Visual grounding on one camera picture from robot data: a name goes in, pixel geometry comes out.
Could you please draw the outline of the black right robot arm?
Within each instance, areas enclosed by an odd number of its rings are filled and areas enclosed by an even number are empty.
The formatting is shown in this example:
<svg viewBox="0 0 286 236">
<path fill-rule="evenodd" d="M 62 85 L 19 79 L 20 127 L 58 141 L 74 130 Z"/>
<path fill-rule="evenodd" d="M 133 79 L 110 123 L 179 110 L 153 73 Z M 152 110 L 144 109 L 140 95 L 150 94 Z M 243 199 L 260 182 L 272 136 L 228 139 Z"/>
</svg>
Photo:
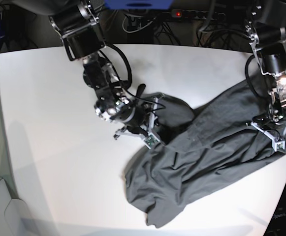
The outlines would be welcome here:
<svg viewBox="0 0 286 236">
<path fill-rule="evenodd" d="M 123 59 L 127 80 L 120 79 L 112 62 L 99 52 L 108 46 L 99 17 L 89 0 L 26 0 L 23 7 L 36 14 L 46 15 L 54 31 L 60 36 L 70 61 L 82 60 L 83 79 L 95 91 L 95 113 L 105 121 L 124 124 L 126 129 L 139 133 L 147 126 L 147 108 L 141 94 L 128 98 L 126 92 L 132 83 L 132 73 L 124 53 L 109 45 Z"/>
</svg>

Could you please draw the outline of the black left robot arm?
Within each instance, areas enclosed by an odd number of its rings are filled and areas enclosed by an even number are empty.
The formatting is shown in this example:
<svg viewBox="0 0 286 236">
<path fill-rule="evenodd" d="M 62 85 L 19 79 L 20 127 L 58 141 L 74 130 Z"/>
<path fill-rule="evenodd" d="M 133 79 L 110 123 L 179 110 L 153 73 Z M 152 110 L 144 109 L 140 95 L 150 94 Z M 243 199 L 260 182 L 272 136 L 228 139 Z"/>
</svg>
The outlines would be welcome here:
<svg viewBox="0 0 286 236">
<path fill-rule="evenodd" d="M 286 123 L 286 0 L 253 0 L 245 28 L 260 72 L 270 76 L 266 119 Z"/>
</svg>

